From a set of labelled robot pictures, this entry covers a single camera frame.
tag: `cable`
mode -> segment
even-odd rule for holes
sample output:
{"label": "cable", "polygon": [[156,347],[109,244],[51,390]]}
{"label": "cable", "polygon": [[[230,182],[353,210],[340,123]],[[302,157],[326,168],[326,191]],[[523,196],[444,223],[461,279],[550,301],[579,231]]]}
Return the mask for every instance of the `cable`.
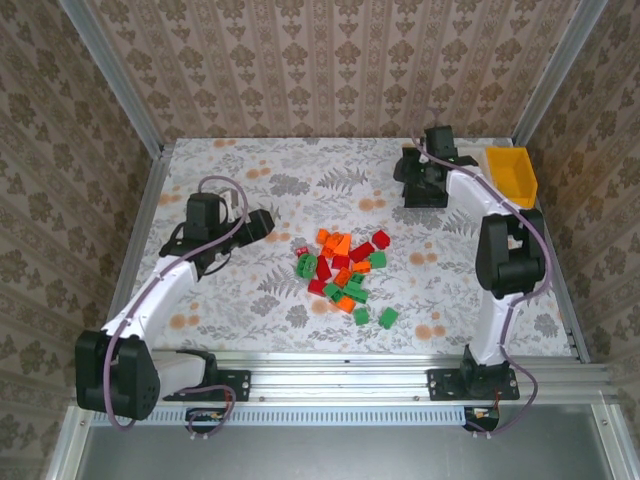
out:
{"label": "cable", "polygon": [[187,423],[187,430],[191,434],[191,439],[193,440],[196,437],[204,438],[205,440],[209,437],[212,437],[216,433],[220,431],[222,426],[229,420],[231,414],[233,413],[233,409],[236,406],[236,392],[233,388],[227,385],[211,385],[209,387],[200,387],[200,388],[184,388],[180,390],[178,393],[203,393],[203,392],[213,392],[215,390],[224,390],[225,394],[228,393],[231,395],[231,405],[226,409],[222,419],[216,425],[213,430],[207,433],[197,433],[193,430],[193,421],[195,417],[201,415],[203,413],[211,412],[211,409],[203,408],[200,410],[193,410],[191,416],[189,417],[189,422]]}
{"label": "cable", "polygon": [[231,260],[231,250],[229,250],[229,256],[227,258],[225,258],[224,262],[222,262],[221,265],[217,266],[216,268],[214,268],[213,270],[209,271],[209,272],[204,272],[202,274],[203,277],[208,277],[209,275],[213,275],[214,273],[218,273],[220,270],[222,270],[224,267],[227,266],[227,263],[229,263],[229,260]]}
{"label": "cable", "polygon": [[169,265],[167,265],[163,270],[161,270],[160,273],[156,277],[153,278],[153,280],[142,291],[140,296],[133,303],[133,305],[131,306],[129,311],[125,314],[124,319],[122,320],[122,322],[120,322],[120,325],[118,325],[118,328],[113,333],[113,336],[111,337],[111,340],[109,340],[109,345],[107,346],[107,354],[105,356],[105,361],[104,361],[104,367],[102,369],[102,384],[103,384],[103,390],[104,390],[104,407],[105,407],[105,410],[107,412],[107,417],[109,418],[109,422],[111,423],[111,425],[113,425],[116,429],[118,429],[120,431],[129,430],[135,424],[135,420],[132,420],[127,425],[121,425],[118,422],[118,419],[116,418],[116,416],[115,416],[115,414],[113,412],[113,404],[111,403],[111,389],[110,389],[110,387],[111,387],[111,362],[113,361],[113,352],[115,350],[118,338],[120,338],[120,334],[122,334],[122,331],[131,323],[131,320],[133,319],[133,316],[135,315],[135,313],[138,311],[138,308],[140,308],[140,305],[142,305],[142,303],[145,301],[145,299],[153,291],[155,286],[164,279],[165,275],[167,275],[178,264],[184,262],[185,260],[189,260],[190,258],[192,258],[192,257],[194,257],[194,256],[196,256],[196,255],[198,255],[198,254],[210,249],[210,248],[213,248],[216,245],[219,245],[222,242],[224,242],[225,240],[231,238],[233,235],[235,235],[235,233],[238,230],[240,230],[242,225],[244,225],[244,223],[247,221],[247,217],[249,215],[249,200],[247,199],[247,194],[244,192],[244,190],[242,189],[240,184],[238,182],[236,182],[235,180],[233,180],[233,179],[231,179],[229,177],[225,177],[223,175],[208,175],[208,176],[204,177],[202,180],[200,180],[200,183],[198,183],[198,193],[202,192],[202,186],[206,182],[208,182],[209,180],[222,180],[224,182],[227,182],[227,183],[230,183],[231,185],[233,185],[233,187],[238,191],[238,193],[242,197],[242,214],[240,215],[240,219],[238,220],[238,223],[236,223],[236,225],[234,225],[234,227],[231,230],[229,230],[227,233],[222,235],[220,238],[217,238],[217,239],[213,240],[212,242],[206,243],[206,244],[202,245],[201,247],[198,247],[195,250],[192,250],[191,252],[188,252],[188,253],[182,255],[180,258],[174,260]]}
{"label": "cable", "polygon": [[502,195],[502,193],[500,193],[499,191],[494,189],[489,183],[487,183],[487,181],[481,175],[478,175],[477,173],[469,171],[464,167],[460,167],[458,165],[454,165],[451,162],[446,162],[444,160],[441,160],[441,159],[431,155],[429,152],[427,152],[426,148],[424,148],[422,145],[420,145],[420,140],[415,135],[411,136],[411,140],[413,141],[413,143],[416,146],[416,148],[420,151],[420,153],[422,155],[424,155],[425,157],[427,157],[429,160],[433,161],[434,163],[437,163],[438,165],[443,165],[443,166],[445,166],[447,168],[451,168],[453,170],[457,170],[457,171],[461,172],[462,174],[467,175],[467,176],[471,177],[473,180],[475,180],[476,182],[478,182],[480,184],[480,186],[482,188],[484,188],[498,202],[499,205],[503,206],[509,213],[511,213],[514,217],[516,217],[520,221],[520,223],[522,223],[522,225],[524,225],[524,227],[527,228],[527,230],[529,230],[531,232],[533,237],[536,239],[536,242],[538,242],[538,245],[540,246],[540,249],[542,250],[542,255],[544,256],[546,274],[545,274],[545,276],[544,276],[544,278],[542,280],[542,284],[536,290],[534,290],[533,292],[528,293],[526,295],[523,295],[522,297],[516,298],[509,304],[509,309],[507,311],[507,317],[505,319],[504,325],[502,326],[502,332],[500,333],[500,344],[499,344],[500,353],[505,358],[505,360],[507,360],[511,365],[513,365],[513,367],[516,370],[518,370],[523,375],[527,376],[529,378],[529,380],[531,380],[531,383],[533,384],[533,391],[531,392],[531,396],[529,397],[529,399],[527,400],[525,405],[522,407],[522,409],[517,413],[517,415],[513,419],[511,419],[511,421],[508,422],[506,425],[503,425],[502,427],[497,428],[493,432],[487,432],[484,428],[480,427],[479,425],[477,425],[477,424],[475,424],[473,422],[469,422],[469,421],[467,422],[469,425],[471,425],[472,427],[476,428],[479,431],[480,434],[483,434],[487,438],[490,438],[492,435],[498,435],[500,433],[506,432],[507,430],[511,429],[516,423],[518,423],[522,419],[522,417],[528,412],[528,410],[531,408],[531,405],[533,404],[533,402],[535,401],[536,397],[538,396],[538,381],[531,374],[531,372],[529,372],[522,365],[520,365],[517,362],[515,362],[513,360],[513,358],[511,356],[509,356],[509,354],[507,353],[504,345],[505,345],[505,342],[507,341],[507,334],[509,332],[509,325],[511,324],[511,320],[513,318],[513,312],[514,312],[515,307],[519,303],[522,303],[522,302],[524,302],[526,300],[530,300],[530,299],[532,299],[534,297],[537,297],[538,295],[541,295],[551,285],[551,275],[552,275],[552,272],[553,272],[553,266],[551,265],[551,254],[549,252],[549,247],[547,246],[547,244],[544,241],[544,238],[542,237],[540,232],[538,232],[538,230],[536,230],[536,228],[531,224],[531,222],[529,222],[529,220],[527,220],[520,213],[520,211],[518,209],[516,209],[516,208],[511,206],[511,204],[507,201],[507,199],[504,197],[504,195]]}

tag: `table surface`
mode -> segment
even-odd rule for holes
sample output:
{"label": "table surface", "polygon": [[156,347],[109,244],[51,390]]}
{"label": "table surface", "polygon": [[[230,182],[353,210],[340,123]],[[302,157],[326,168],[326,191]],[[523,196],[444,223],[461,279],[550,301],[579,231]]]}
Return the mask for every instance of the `table surface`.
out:
{"label": "table surface", "polygon": [[[481,156],[507,139],[457,140],[461,154]],[[450,199],[446,209],[404,209],[392,172],[403,139],[181,139],[164,182],[136,290],[160,247],[184,221],[186,201],[211,174],[239,181],[250,209],[275,221],[264,240],[235,249],[220,272],[204,278],[177,305],[156,348],[264,352],[460,354],[475,331],[481,288],[475,277],[479,222]],[[207,185],[212,191],[222,182]],[[373,319],[353,316],[309,294],[294,251],[319,228],[350,232],[352,245],[379,229],[391,237],[387,267],[365,279]],[[400,315],[377,324],[386,307]],[[571,355],[555,294],[524,306],[509,350],[516,355]]]}

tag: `red block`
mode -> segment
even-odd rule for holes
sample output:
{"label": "red block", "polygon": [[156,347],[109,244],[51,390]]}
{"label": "red block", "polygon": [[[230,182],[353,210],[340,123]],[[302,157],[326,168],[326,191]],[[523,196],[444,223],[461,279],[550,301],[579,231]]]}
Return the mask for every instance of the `red block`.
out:
{"label": "red block", "polygon": [[351,257],[351,260],[358,263],[364,260],[365,258],[367,258],[373,252],[375,252],[375,250],[376,249],[373,248],[373,245],[371,245],[369,242],[365,242],[355,250],[351,250],[349,252],[349,256]]}
{"label": "red block", "polygon": [[335,257],[333,257],[331,268],[333,268],[334,270],[340,270],[341,268],[349,268],[350,263],[351,263],[351,259],[346,255],[336,255]]}
{"label": "red block", "polygon": [[311,282],[309,282],[309,288],[307,288],[307,291],[309,293],[313,293],[315,295],[320,295],[321,297],[324,297],[325,295],[322,290],[326,286],[327,284],[325,282],[321,282],[320,280],[316,280],[314,278],[313,280],[311,280]]}
{"label": "red block", "polygon": [[318,275],[318,280],[324,282],[331,278],[331,270],[329,269],[329,264],[327,263],[327,259],[322,255],[318,257],[318,265],[316,266],[316,275]]}
{"label": "red block", "polygon": [[378,247],[380,250],[384,250],[391,244],[391,239],[389,238],[389,235],[384,233],[382,230],[378,230],[376,233],[373,234],[372,241],[373,243],[375,243],[376,247]]}

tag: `black mounting plate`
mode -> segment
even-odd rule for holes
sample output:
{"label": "black mounting plate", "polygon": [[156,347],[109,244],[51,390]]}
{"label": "black mounting plate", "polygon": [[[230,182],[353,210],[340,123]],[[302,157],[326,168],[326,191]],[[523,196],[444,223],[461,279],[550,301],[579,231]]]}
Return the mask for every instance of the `black mounting plate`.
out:
{"label": "black mounting plate", "polygon": [[[218,370],[216,377],[217,385],[226,385],[236,392],[236,402],[248,402],[251,393],[251,371],[250,370]],[[167,402],[224,402],[224,390],[214,390],[203,393],[174,394],[165,397]]]}
{"label": "black mounting plate", "polygon": [[512,368],[505,380],[496,385],[494,390],[487,392],[485,396],[472,397],[464,388],[462,375],[459,368],[436,368],[427,370],[427,385],[429,386],[429,397],[432,401],[454,401],[454,400],[495,400],[496,390],[500,395],[500,400],[518,400],[520,390],[516,381],[516,373]]}

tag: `pile of blocks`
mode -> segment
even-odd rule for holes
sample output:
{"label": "pile of blocks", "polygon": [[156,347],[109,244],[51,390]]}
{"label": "pile of blocks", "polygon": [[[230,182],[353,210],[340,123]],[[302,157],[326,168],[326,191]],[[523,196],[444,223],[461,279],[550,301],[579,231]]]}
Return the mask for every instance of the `pile of blocks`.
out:
{"label": "pile of blocks", "polygon": [[[369,323],[369,312],[365,308],[355,309],[355,306],[356,303],[364,305],[369,298],[369,292],[362,288],[365,274],[372,269],[387,266],[387,257],[382,250],[391,244],[391,239],[379,230],[371,239],[379,251],[370,242],[351,250],[351,234],[329,233],[321,229],[316,242],[322,245],[322,252],[317,257],[311,255],[307,247],[296,250],[296,273],[310,280],[310,293],[326,296],[340,310],[353,313],[356,325]],[[333,277],[332,269],[338,272],[333,281],[328,283]],[[380,317],[379,324],[388,330],[397,318],[398,313],[393,308],[387,308]]]}

